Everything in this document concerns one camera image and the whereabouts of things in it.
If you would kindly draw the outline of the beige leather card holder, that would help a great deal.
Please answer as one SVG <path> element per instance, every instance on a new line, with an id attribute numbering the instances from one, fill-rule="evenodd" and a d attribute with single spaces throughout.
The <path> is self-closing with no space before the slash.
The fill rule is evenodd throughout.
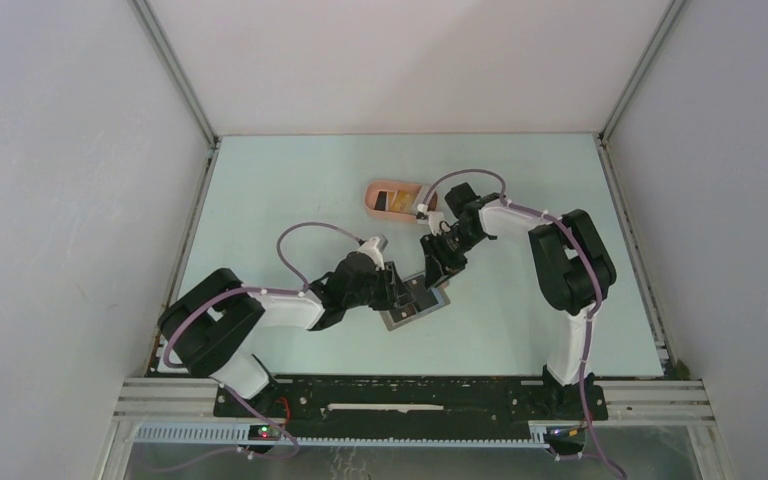
<path id="1" fill-rule="evenodd" d="M 448 285 L 449 282 L 446 281 L 434 288 L 426 289 L 424 272 L 407 277 L 404 280 L 404 287 L 413 301 L 397 309 L 381 312 L 386 329 L 396 330 L 448 306 L 451 303 L 446 293 Z"/>

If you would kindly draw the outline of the black VIP card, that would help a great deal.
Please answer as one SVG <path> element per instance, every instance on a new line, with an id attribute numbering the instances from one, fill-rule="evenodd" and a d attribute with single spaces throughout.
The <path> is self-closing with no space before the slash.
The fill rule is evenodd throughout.
<path id="1" fill-rule="evenodd" d="M 445 305 L 445 299 L 438 288 L 425 288 L 422 275 L 408 279 L 405 283 L 410 285 L 414 295 L 415 301 L 410 305 L 415 306 L 417 314 L 439 309 Z"/>

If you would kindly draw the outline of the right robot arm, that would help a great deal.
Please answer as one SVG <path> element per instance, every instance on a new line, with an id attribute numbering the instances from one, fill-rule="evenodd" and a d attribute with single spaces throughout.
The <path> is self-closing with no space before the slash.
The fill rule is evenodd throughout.
<path id="1" fill-rule="evenodd" d="M 526 237 L 541 293 L 566 316 L 560 343 L 546 362 L 555 382 L 543 388 L 541 402 L 553 417 L 570 416 L 582 403 L 575 384 L 587 375 L 593 323 L 617 278 L 590 215 L 576 209 L 556 217 L 518 205 L 501 193 L 480 197 L 467 183 L 451 189 L 445 201 L 455 216 L 453 223 L 431 209 L 428 195 L 415 204 L 418 222 L 430 229 L 420 240 L 426 287 L 461 273 L 468 252 L 482 241 Z"/>

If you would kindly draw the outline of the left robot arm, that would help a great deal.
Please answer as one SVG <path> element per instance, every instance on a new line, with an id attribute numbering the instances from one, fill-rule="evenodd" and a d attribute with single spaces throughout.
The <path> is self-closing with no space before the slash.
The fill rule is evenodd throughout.
<path id="1" fill-rule="evenodd" d="M 276 403 L 273 377 L 255 354 L 245 350 L 257 329 L 289 327 L 320 331 L 341 322 L 354 308 L 390 311 L 414 300 L 394 262 L 376 263 L 359 251 L 303 290 L 243 284 L 220 268 L 169 306 L 158 320 L 166 340 L 162 362 L 210 378 L 237 394 L 252 416 L 264 416 Z"/>

